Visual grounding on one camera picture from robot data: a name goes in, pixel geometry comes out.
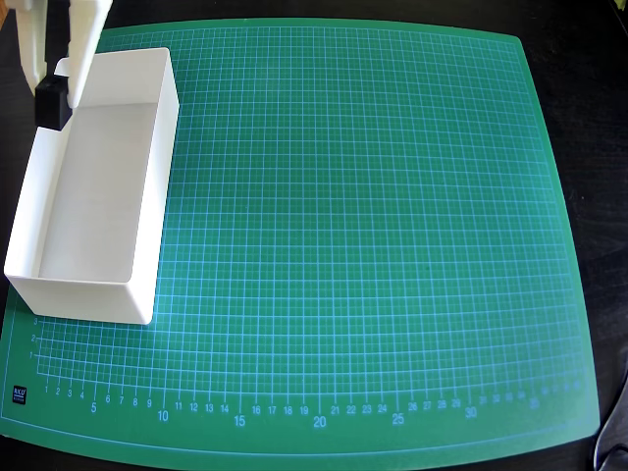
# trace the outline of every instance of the cutting mat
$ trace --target cutting mat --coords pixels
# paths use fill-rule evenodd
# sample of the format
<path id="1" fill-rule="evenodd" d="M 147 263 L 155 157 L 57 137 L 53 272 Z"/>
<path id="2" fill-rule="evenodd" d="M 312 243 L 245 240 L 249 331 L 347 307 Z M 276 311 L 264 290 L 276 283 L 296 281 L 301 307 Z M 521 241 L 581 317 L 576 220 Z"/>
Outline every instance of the cutting mat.
<path id="1" fill-rule="evenodd" d="M 173 468 L 424 468 L 599 424 L 520 42 L 327 20 L 105 31 L 181 112 L 149 326 L 10 291 L 3 434 Z M 26 404 L 14 402 L 26 388 Z"/>

